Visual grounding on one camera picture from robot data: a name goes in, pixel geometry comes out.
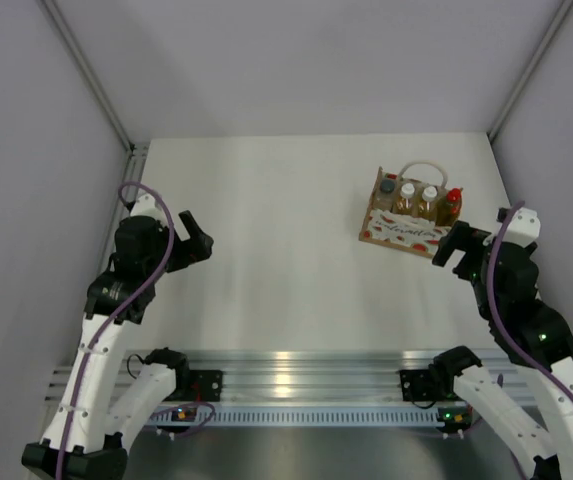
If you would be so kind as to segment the black mounting plate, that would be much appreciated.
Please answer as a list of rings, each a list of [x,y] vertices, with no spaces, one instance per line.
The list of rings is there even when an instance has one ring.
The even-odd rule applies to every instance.
[[[223,377],[221,370],[192,370],[184,399],[194,402],[219,402]]]
[[[420,409],[433,407],[441,395],[428,369],[400,370],[403,400]]]

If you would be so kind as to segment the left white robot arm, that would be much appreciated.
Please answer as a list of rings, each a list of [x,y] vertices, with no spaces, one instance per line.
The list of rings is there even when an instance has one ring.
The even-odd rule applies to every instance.
[[[82,334],[64,393],[41,439],[21,463],[39,479],[120,479],[130,448],[165,401],[200,399],[186,354],[157,348],[126,391],[115,385],[157,281],[209,259],[214,241],[188,210],[180,239],[166,205],[151,193],[128,203],[106,269],[87,289]]]

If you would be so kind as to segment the clear square bottle black cap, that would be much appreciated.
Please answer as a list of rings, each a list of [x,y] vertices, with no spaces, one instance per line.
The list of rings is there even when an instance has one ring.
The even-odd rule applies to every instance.
[[[391,178],[382,178],[375,187],[372,206],[374,209],[391,211],[395,203],[396,181]]]

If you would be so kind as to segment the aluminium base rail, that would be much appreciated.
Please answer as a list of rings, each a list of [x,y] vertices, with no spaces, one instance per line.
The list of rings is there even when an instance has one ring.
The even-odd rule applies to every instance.
[[[224,403],[402,401],[401,370],[425,368],[438,352],[192,351],[193,370],[223,372]]]

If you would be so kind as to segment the right aluminium frame post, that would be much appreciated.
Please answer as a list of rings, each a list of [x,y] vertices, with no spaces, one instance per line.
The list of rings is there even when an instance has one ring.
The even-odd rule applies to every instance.
[[[551,50],[560,31],[563,29],[568,18],[573,12],[573,0],[562,0],[556,3],[556,8],[551,18],[546,22],[543,33],[539,36],[531,53],[527,57],[517,79],[511,84],[511,88],[494,117],[486,135],[489,143],[493,145],[504,129],[520,98],[530,84],[533,76],[539,69],[547,53]]]

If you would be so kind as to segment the yellow bottle red cap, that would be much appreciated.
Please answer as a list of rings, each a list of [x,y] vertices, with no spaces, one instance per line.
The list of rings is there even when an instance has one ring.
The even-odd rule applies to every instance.
[[[462,188],[453,188],[437,206],[436,225],[451,227],[459,218],[462,208]]]

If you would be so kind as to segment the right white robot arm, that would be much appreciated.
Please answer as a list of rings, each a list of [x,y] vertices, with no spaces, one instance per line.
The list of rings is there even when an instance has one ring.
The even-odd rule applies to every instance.
[[[542,417],[535,421],[466,346],[436,356],[433,389],[466,402],[509,449],[526,479],[573,479],[573,335],[565,318],[540,299],[532,255],[541,223],[517,203],[498,212],[496,233],[456,221],[432,259],[472,286],[480,316],[523,378]]]

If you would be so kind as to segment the left aluminium frame post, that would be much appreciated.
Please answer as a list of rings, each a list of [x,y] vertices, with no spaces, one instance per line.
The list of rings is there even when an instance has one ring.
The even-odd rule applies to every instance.
[[[65,18],[58,2],[53,0],[37,0],[36,3],[60,39],[74,67],[77,69],[82,81],[85,83],[117,140],[126,152],[131,152],[134,148],[134,143],[130,139],[100,78],[97,76],[95,69],[79,43],[77,36],[70,27],[69,22]]]

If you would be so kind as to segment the amber bottle white cap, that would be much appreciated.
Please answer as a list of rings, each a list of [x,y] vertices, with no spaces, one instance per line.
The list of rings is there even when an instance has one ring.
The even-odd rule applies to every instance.
[[[412,216],[415,207],[416,187],[412,182],[403,183],[392,207],[392,213]]]
[[[422,190],[417,207],[418,219],[436,222],[438,194],[439,191],[435,186],[427,186]]]

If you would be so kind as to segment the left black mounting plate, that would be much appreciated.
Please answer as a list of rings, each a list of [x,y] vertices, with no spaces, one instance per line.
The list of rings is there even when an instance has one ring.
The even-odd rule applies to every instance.
[[[219,402],[223,377],[221,370],[192,370],[184,399],[194,402]]]

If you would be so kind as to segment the aluminium frame post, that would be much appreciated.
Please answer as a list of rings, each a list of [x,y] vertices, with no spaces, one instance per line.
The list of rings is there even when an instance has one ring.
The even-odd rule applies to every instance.
[[[100,78],[97,76],[95,69],[79,43],[77,36],[70,27],[69,22],[65,18],[58,2],[53,0],[37,0],[36,3],[60,39],[74,67],[77,69],[82,81],[85,83],[117,140],[126,152],[131,152],[134,148],[134,143],[130,139]]]
[[[494,117],[486,135],[489,143],[493,145],[504,129],[520,98],[530,84],[533,76],[539,69],[547,53],[551,50],[560,31],[563,29],[568,18],[573,12],[573,0],[562,0],[556,3],[556,8],[551,18],[546,22],[543,33],[539,36],[531,53],[527,57],[517,79],[511,84],[511,88]]]

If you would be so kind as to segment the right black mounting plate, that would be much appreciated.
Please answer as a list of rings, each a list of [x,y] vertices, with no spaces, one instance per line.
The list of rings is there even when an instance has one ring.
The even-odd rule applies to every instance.
[[[441,395],[428,369],[400,370],[403,400],[420,409],[433,407]]]

